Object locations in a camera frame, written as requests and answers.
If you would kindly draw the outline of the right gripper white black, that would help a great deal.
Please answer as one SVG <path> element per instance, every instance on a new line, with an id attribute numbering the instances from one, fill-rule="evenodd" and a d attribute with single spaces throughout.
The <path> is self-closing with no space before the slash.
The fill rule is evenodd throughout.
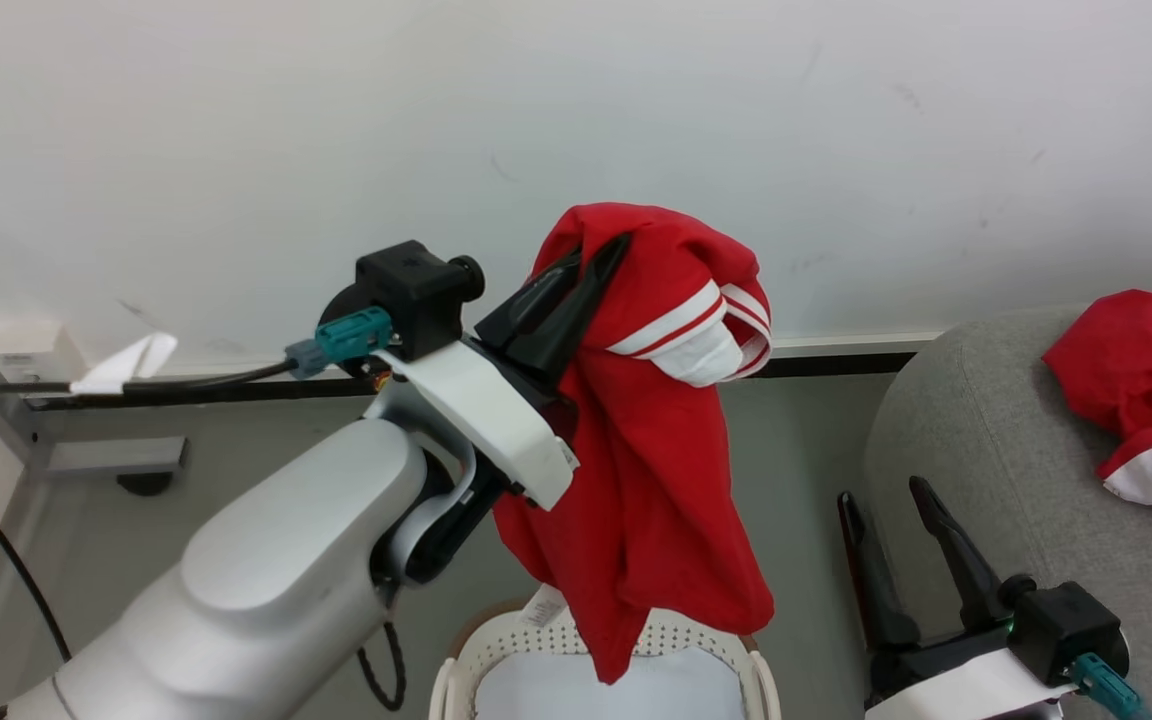
<path id="1" fill-rule="evenodd" d="M 874 652 L 867 720 L 1062 720 L 1061 700 L 1075 687 L 1046 685 L 1016 659 L 1007 647 L 1010 626 L 1000 626 L 1005 606 L 998 600 L 995 570 L 927 479 L 911 478 L 911 497 L 950 571 L 961 624 L 980 634 L 918 647 L 920 630 L 902 609 L 867 511 L 852 493 L 840 493 L 847 566 L 861 629 Z"/>

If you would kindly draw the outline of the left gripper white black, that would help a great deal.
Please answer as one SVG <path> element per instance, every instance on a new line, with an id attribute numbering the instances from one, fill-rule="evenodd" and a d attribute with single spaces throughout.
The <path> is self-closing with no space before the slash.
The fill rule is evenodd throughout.
<path id="1" fill-rule="evenodd" d="M 616 278 L 631 237 L 617 234 L 582 259 L 568 251 L 476 324 L 477 338 L 506 351 L 536 382 L 556 387 Z M 473 348 L 454 342 L 419 361 L 372 354 L 391 367 L 367 418 L 393 420 L 470 455 L 480 450 L 507 480 L 550 511 L 571 487 L 570 447 L 526 397 Z"/>

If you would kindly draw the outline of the red garment with white trim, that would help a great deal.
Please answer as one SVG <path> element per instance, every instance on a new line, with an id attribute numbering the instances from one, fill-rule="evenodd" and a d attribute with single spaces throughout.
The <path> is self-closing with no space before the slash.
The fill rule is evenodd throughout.
<path id="1" fill-rule="evenodd" d="M 771 357 L 771 305 L 753 251 L 658 206 L 568 209 L 532 270 L 582 265 L 628 237 L 559 391 L 579 410 L 573 484 L 552 510 L 520 497 L 494 509 L 500 539 L 561 592 L 594 666 L 626 675 L 650 612 L 719 632 L 759 632 L 774 600 L 732 497 L 718 387 Z"/>
<path id="2" fill-rule="evenodd" d="M 1152 506 L 1152 293 L 1096 300 L 1043 354 L 1076 416 L 1117 438 L 1102 488 Z"/>

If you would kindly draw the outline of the grey fabric sofa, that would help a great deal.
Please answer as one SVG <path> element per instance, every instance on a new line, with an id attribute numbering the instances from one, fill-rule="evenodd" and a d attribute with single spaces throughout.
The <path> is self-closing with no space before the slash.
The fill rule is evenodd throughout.
<path id="1" fill-rule="evenodd" d="M 1152 507 L 1102 488 L 1116 439 L 1066 406 L 1043 354 L 1082 314 L 1037 306 L 957 325 L 893 379 L 865 450 L 861 506 L 905 614 L 960 632 L 961 606 L 909 480 L 923 477 L 1000 577 L 1076 582 L 1123 623 L 1128 682 L 1152 706 Z"/>

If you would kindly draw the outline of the white plastic laundry basket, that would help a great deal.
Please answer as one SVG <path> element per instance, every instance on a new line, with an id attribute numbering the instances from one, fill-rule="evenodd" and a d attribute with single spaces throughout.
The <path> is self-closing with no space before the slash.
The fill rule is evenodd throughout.
<path id="1" fill-rule="evenodd" d="M 749 635 L 719 632 L 673 611 L 653 611 L 637 638 L 635 655 L 666 655 L 699 647 L 736 670 L 746 720 L 785 720 L 771 666 Z M 498 602 L 460 632 L 440 665 L 429 702 L 429 720 L 476 720 L 473 697 L 488 670 L 521 653 L 586 655 L 589 647 L 567 602 L 543 591 L 525 600 Z"/>

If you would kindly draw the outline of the grey metal frame post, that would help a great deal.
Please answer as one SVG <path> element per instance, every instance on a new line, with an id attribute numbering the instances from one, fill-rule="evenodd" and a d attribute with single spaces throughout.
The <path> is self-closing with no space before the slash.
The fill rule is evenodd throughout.
<path id="1" fill-rule="evenodd" d="M 0 373 L 0 382 L 8 381 Z M 50 439 L 23 397 L 0 396 L 0 441 L 22 462 L 36 444 L 44 445 L 44 473 L 51 477 L 93 473 L 146 473 L 185 467 L 189 441 L 184 435 L 58 441 Z"/>

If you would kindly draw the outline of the white wall outlet box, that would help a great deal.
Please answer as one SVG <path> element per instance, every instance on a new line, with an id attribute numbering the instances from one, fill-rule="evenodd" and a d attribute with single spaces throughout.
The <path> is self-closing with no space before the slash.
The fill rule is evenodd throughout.
<path id="1" fill-rule="evenodd" d="M 73 382 L 88 363 L 63 324 L 14 323 L 0 325 L 0 373 L 9 382 Z"/>

